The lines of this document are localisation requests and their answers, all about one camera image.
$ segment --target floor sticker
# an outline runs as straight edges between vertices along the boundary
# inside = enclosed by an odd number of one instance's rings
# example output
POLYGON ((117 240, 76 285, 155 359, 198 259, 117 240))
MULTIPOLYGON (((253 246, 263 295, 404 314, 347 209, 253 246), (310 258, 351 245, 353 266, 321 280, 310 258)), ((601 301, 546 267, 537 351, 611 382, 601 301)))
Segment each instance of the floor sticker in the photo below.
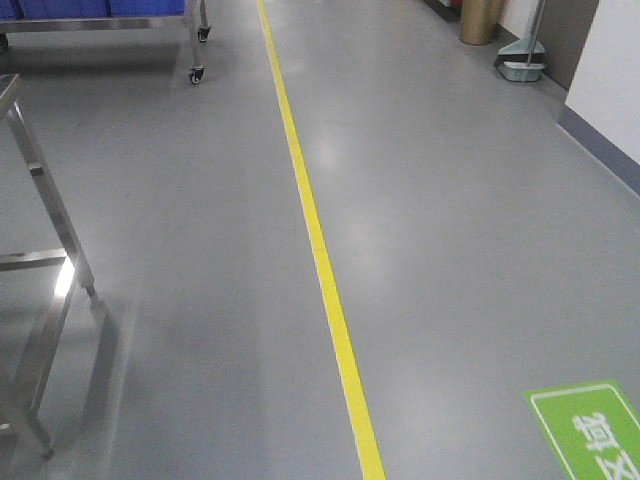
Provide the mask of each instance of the floor sticker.
POLYGON ((640 423, 613 380, 525 394, 572 480, 640 480, 640 423))

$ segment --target metal frame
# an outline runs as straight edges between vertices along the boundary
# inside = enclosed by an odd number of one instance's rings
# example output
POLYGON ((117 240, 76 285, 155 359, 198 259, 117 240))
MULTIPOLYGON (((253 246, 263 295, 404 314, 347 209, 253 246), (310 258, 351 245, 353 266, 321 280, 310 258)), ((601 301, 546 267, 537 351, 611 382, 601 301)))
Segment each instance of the metal frame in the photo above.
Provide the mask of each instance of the metal frame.
POLYGON ((0 256, 0 272, 62 266, 68 268, 69 285, 56 291, 44 321, 35 322, 13 378, 0 365, 0 468, 11 458, 17 438, 39 444, 50 456, 51 437, 38 420, 53 359, 69 310, 75 282, 96 299, 94 278, 71 219, 53 181, 49 167, 31 128, 18 105, 21 90, 18 75, 0 77, 0 118, 5 118, 15 137, 31 178, 40 194, 63 248, 0 256))
POLYGON ((105 17, 105 18, 62 18, 45 20, 2 20, 0 21, 0 48, 6 49, 8 33, 18 32, 72 32, 80 30, 140 30, 155 28, 187 28, 193 67, 189 74, 194 85, 200 83, 205 64, 200 43, 206 42, 211 27, 207 20, 206 0, 187 0, 184 15, 155 17, 105 17))

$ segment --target blue plastic box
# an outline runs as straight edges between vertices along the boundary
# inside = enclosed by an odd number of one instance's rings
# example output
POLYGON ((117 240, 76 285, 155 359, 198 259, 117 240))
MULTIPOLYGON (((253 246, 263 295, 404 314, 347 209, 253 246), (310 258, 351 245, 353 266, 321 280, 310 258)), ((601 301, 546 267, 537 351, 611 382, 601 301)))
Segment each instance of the blue plastic box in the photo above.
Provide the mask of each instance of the blue plastic box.
POLYGON ((110 0, 114 17, 183 15, 184 0, 110 0))
POLYGON ((26 18, 108 17, 106 0, 20 0, 26 18))
POLYGON ((22 18, 18 0, 0 0, 0 20, 17 20, 22 18))

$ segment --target trash can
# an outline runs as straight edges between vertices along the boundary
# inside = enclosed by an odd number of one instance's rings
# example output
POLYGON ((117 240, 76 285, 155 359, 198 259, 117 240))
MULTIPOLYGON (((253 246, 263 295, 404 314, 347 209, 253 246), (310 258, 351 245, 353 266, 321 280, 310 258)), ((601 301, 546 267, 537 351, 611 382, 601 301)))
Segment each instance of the trash can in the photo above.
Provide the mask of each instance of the trash can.
POLYGON ((491 43, 504 0, 464 0, 460 40, 470 45, 491 43))

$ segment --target yellow line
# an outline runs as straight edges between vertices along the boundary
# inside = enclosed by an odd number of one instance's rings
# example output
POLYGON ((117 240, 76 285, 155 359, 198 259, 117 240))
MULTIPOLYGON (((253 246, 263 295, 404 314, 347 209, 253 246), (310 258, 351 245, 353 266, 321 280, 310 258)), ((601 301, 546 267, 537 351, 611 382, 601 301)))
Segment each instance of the yellow line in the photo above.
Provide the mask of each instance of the yellow line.
POLYGON ((278 60, 278 53, 273 41, 271 25, 269 24, 264 0, 257 0, 257 2, 267 51, 271 61, 273 79, 278 93, 280 113, 282 114, 282 121, 284 122, 284 128, 289 142, 289 150, 291 152, 291 159, 293 160, 293 168, 296 174, 300 199, 302 200, 304 218, 307 222, 313 257, 316 262, 316 271, 320 280, 324 308, 327 312, 333 347, 336 352, 340 378, 342 379, 342 388, 347 401, 349 417, 351 418, 351 427, 355 436, 358 457, 360 458, 362 476, 365 480, 385 480, 386 475, 384 467, 382 466, 382 457, 380 456, 373 425, 371 424, 369 408, 367 407, 362 381, 360 380, 360 373, 358 372, 358 364, 353 346, 351 345, 351 338, 349 337, 349 329, 344 318, 342 304, 340 303, 335 276, 331 268, 331 260, 329 259, 327 247, 324 242, 324 234, 322 233, 322 226, 318 217, 318 209, 313 198, 313 190, 302 153, 302 147, 300 146, 300 139, 296 131, 296 124, 293 120, 293 114, 291 113, 287 89, 284 79, 282 78, 280 61, 278 60))

